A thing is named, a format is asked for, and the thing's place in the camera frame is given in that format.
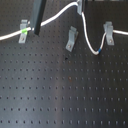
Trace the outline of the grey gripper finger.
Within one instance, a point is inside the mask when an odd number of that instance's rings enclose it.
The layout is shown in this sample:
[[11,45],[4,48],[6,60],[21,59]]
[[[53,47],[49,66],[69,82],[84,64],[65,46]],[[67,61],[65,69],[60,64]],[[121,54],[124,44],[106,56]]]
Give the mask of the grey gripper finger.
[[87,0],[78,0],[77,3],[78,3],[77,13],[81,15],[82,12],[84,11],[85,5],[87,4]]

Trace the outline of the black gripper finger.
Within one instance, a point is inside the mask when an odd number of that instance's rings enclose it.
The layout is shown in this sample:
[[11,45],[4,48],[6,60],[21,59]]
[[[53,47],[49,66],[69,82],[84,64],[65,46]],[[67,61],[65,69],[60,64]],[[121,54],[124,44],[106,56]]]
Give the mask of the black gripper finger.
[[31,28],[36,35],[39,34],[40,25],[45,10],[47,0],[34,0],[32,16],[31,16]]

